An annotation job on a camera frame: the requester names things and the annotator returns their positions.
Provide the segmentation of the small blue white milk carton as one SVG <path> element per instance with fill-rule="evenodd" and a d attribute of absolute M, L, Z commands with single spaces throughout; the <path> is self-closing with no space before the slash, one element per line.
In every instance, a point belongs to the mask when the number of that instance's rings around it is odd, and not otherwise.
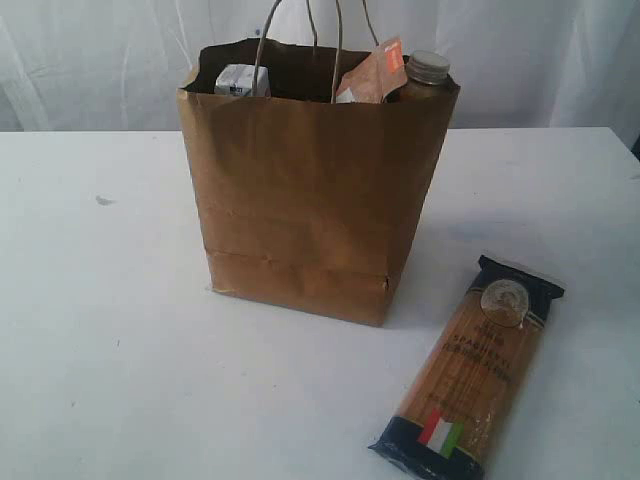
<path fill-rule="evenodd" d="M 237 97 L 270 96 L 268 69 L 263 66 L 258 67 L 256 86 L 253 86 L 254 73 L 254 65 L 228 64 L 216 78 L 214 93 Z"/>

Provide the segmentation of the yellow grain bottle white cap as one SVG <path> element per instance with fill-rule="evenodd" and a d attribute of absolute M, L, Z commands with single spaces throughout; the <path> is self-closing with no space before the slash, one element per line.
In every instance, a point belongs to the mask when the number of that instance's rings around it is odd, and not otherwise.
<path fill-rule="evenodd" d="M 450 62 L 435 52 L 415 50 L 405 62 L 407 82 L 392 91 L 386 102 L 405 102 L 444 95 L 451 90 Z"/>

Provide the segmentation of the brown kraft pouch orange label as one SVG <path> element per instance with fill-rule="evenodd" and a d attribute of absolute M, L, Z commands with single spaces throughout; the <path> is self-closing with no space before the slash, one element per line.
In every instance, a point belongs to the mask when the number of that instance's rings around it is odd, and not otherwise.
<path fill-rule="evenodd" d="M 402 40 L 393 37 L 377 46 L 354 69 L 345 73 L 337 88 L 337 103 L 382 103 L 408 81 Z"/>

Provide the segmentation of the spaghetti package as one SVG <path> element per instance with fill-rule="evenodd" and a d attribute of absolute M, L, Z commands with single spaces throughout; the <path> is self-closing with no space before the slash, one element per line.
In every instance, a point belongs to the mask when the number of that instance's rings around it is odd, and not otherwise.
<path fill-rule="evenodd" d="M 416 479 L 481 479 L 562 287 L 487 256 L 371 450 Z"/>

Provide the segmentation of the brown paper shopping bag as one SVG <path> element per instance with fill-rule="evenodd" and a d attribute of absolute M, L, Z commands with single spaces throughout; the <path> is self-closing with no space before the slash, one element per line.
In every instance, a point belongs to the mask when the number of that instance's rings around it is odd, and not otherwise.
<path fill-rule="evenodd" d="M 215 292 L 379 326 L 460 91 L 337 103 L 370 52 L 267 37 L 204 48 L 177 104 Z M 214 93 L 228 64 L 268 97 Z"/>

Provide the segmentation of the white backdrop curtain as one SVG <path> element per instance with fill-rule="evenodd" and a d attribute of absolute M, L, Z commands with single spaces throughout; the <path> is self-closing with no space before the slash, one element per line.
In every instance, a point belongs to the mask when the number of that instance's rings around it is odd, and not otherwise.
<path fill-rule="evenodd" d="M 5 131 L 175 130 L 175 91 L 209 45 L 284 43 L 450 60 L 453 124 L 639 134 L 635 1 L 5 1 Z"/>

